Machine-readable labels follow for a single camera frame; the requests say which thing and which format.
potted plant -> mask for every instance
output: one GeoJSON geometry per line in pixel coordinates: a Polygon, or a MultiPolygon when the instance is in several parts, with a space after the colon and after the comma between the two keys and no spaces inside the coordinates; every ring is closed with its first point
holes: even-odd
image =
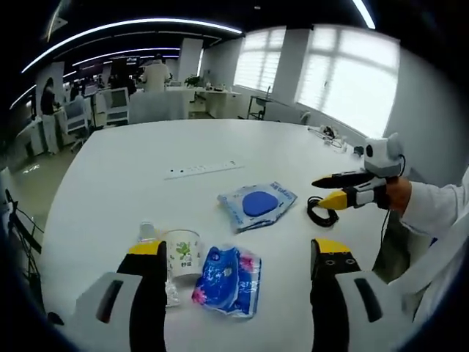
{"type": "Polygon", "coordinates": [[[187,77],[184,83],[187,87],[197,87],[200,83],[200,76],[187,77]]]}

person's hand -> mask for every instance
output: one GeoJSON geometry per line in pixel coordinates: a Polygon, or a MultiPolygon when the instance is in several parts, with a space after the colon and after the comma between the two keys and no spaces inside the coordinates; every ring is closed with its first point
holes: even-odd
{"type": "Polygon", "coordinates": [[[388,180],[386,194],[389,196],[392,210],[396,210],[400,216],[404,215],[412,194],[412,184],[403,177],[395,177],[388,180]]]}

blue pouch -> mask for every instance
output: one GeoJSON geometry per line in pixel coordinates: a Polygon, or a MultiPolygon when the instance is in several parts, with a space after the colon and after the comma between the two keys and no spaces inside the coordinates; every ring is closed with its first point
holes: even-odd
{"type": "Polygon", "coordinates": [[[275,224],[296,198],[293,192],[273,182],[245,186],[220,194],[217,199],[228,210],[233,230],[242,232],[275,224]]]}
{"type": "Polygon", "coordinates": [[[192,300],[226,315],[252,318],[257,311],[262,261],[245,249],[212,247],[192,300]]]}

electrical outlet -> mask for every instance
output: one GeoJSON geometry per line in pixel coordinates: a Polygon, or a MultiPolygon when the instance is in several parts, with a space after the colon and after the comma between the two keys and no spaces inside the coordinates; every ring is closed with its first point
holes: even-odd
{"type": "Polygon", "coordinates": [[[238,164],[236,161],[230,160],[221,164],[212,164],[212,165],[199,165],[199,166],[190,166],[184,168],[174,168],[170,169],[167,172],[167,175],[164,177],[165,180],[172,180],[174,178],[189,177],[194,175],[203,175],[211,172],[226,171],[231,169],[239,169],[244,167],[243,165],[238,164]]]}

paper cup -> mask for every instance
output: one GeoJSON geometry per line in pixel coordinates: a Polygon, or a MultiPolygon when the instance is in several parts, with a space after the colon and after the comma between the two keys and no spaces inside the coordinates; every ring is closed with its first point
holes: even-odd
{"type": "Polygon", "coordinates": [[[200,237],[194,231],[172,230],[164,235],[168,267],[174,278],[202,272],[200,237]]]}

